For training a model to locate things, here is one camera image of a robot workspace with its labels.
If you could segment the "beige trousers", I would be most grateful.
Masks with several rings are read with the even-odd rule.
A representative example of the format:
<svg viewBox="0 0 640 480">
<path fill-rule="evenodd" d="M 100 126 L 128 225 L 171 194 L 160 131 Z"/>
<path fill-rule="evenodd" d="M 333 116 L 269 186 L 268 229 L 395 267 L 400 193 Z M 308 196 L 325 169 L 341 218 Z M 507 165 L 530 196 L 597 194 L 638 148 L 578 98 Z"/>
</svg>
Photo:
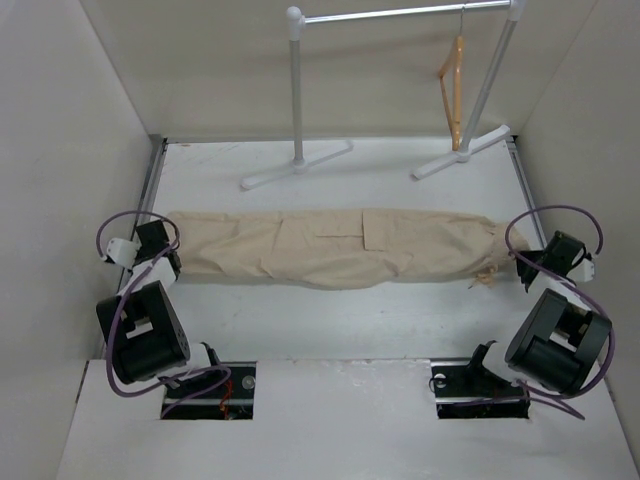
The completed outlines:
<svg viewBox="0 0 640 480">
<path fill-rule="evenodd" d="M 203 278 L 363 289 L 388 281 L 490 277 L 527 249 L 484 216 L 387 208 L 174 211 L 183 271 Z"/>
</svg>

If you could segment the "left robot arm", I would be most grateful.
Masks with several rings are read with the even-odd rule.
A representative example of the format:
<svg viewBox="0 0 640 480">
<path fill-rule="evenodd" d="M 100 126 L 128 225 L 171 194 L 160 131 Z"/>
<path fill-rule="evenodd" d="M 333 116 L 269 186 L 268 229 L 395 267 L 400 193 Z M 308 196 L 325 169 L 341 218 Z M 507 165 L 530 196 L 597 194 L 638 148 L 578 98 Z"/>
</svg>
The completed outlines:
<svg viewBox="0 0 640 480">
<path fill-rule="evenodd" d="M 169 298 L 182 269 L 177 225 L 154 214 L 151 221 L 135 228 L 133 239 L 104 243 L 102 234 L 108 225 L 104 222 L 96 235 L 98 254 L 128 275 L 114 296 L 96 305 L 111 388 L 131 398 L 159 387 L 178 389 L 190 384 L 200 397 L 216 397 L 230 369 L 208 344 L 190 343 Z"/>
</svg>

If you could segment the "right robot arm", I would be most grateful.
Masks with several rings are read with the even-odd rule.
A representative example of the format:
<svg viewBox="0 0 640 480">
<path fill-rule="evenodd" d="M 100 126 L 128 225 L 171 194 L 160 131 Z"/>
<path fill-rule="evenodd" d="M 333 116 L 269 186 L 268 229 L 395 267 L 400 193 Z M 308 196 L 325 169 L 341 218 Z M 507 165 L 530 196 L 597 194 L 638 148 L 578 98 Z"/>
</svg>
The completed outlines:
<svg viewBox="0 0 640 480">
<path fill-rule="evenodd" d="M 509 344 L 507 365 L 563 398 L 587 389 L 587 377 L 603 347 L 613 346 L 611 320 L 588 310 L 543 285 L 564 280 L 570 292 L 576 288 L 572 273 L 593 267 L 583 241 L 562 231 L 554 233 L 541 250 L 519 250 L 516 272 L 526 291 L 542 287 L 539 299 Z"/>
</svg>

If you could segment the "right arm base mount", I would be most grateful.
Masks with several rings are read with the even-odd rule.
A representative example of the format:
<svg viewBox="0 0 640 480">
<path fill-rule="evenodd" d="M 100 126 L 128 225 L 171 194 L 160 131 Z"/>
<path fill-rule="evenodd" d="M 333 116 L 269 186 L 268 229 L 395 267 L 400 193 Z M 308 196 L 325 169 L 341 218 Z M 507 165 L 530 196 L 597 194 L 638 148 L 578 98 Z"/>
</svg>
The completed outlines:
<svg viewBox="0 0 640 480">
<path fill-rule="evenodd" d="M 528 419 L 524 390 L 471 358 L 434 359 L 429 389 L 439 420 Z"/>
</svg>

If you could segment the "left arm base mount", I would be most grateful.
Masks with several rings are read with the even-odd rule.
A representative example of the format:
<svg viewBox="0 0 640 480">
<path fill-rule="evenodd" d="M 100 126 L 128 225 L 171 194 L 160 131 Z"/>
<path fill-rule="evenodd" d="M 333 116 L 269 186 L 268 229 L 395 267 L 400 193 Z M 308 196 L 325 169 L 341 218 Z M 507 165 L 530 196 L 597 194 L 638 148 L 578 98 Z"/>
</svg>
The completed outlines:
<svg viewBox="0 0 640 480">
<path fill-rule="evenodd" d="M 252 420 L 256 392 L 257 363 L 228 364 L 223 372 L 202 374 L 169 388 L 161 406 L 161 420 Z"/>
</svg>

